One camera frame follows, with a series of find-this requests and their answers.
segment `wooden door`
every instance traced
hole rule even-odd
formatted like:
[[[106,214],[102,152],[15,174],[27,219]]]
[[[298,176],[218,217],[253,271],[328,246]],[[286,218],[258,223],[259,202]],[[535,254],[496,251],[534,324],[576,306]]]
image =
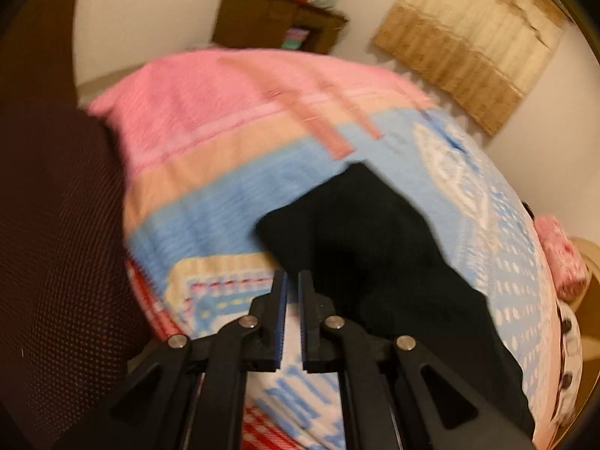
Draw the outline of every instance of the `wooden door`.
[[[0,36],[0,107],[22,102],[76,105],[75,0],[27,0]]]

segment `silver bolt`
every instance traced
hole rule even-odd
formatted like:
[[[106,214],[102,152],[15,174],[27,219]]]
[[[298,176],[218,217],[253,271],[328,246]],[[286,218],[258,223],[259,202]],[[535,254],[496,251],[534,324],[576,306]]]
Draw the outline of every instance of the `silver bolt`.
[[[344,320],[344,318],[342,318],[341,316],[328,316],[325,318],[325,324],[329,328],[339,330],[346,324],[346,320]]]
[[[259,324],[259,319],[256,316],[252,316],[251,314],[247,314],[246,316],[242,316],[239,319],[239,324],[244,328],[254,328]]]
[[[181,333],[169,336],[169,341],[167,343],[171,348],[183,348],[187,345],[187,336],[181,335]]]
[[[396,345],[401,350],[410,351],[416,347],[416,340],[409,335],[402,335],[396,338]]]

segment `pink plush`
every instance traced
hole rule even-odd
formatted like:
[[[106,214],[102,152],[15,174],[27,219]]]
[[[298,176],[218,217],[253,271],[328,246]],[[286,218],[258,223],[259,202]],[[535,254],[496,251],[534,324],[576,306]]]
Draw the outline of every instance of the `pink plush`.
[[[573,301],[586,287],[587,267],[583,257],[554,216],[537,216],[533,226],[548,260],[557,296],[563,301]]]

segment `colorful blanket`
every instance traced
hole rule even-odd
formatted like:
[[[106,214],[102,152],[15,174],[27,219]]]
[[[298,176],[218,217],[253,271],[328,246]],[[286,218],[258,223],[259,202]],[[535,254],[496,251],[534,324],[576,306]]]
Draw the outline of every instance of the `colorful blanket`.
[[[121,136],[130,254],[186,333],[216,332],[269,290],[275,264],[253,233],[259,218],[367,161],[488,297],[536,433],[547,430],[556,304],[532,222],[487,156],[409,81],[303,52],[210,49],[148,64],[89,110]],[[301,371],[288,311],[282,369],[251,374],[248,396],[305,448],[341,449],[337,380]]]

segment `dark mesh fabric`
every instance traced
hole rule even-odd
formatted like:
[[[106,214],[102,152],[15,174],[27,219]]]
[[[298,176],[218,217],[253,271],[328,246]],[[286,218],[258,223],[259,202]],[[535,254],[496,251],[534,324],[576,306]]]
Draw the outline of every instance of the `dark mesh fabric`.
[[[115,389],[150,332],[125,272],[112,133],[56,108],[0,111],[0,127],[0,401],[47,449]]]

